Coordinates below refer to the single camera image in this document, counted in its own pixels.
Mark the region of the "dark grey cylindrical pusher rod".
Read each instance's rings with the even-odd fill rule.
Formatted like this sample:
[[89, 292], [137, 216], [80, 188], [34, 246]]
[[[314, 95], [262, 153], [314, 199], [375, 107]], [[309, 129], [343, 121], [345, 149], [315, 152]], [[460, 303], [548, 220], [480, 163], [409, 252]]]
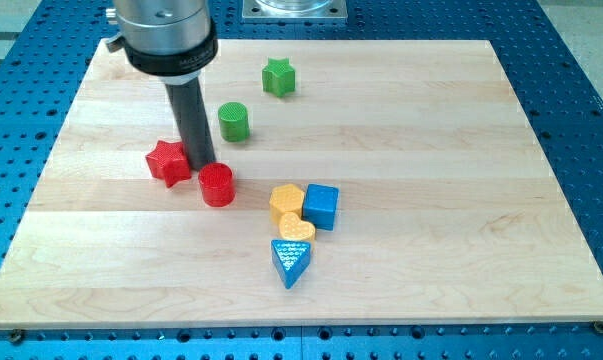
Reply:
[[188, 163], [200, 171], [216, 157], [199, 80], [165, 87]]

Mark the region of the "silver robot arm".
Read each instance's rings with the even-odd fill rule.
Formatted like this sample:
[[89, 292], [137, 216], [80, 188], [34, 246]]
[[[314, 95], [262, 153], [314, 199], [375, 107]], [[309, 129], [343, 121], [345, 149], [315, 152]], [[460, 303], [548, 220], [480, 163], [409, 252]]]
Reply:
[[215, 23], [205, 0], [114, 0], [106, 18], [119, 32], [106, 42], [125, 51], [130, 65], [159, 78], [167, 91], [184, 151], [198, 171], [215, 161], [201, 70], [218, 52]]

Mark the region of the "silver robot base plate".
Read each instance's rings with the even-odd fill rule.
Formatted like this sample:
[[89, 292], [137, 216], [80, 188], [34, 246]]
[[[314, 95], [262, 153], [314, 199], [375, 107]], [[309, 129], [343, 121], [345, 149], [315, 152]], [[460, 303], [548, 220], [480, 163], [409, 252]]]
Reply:
[[244, 0], [246, 22], [336, 20], [348, 18], [346, 0]]

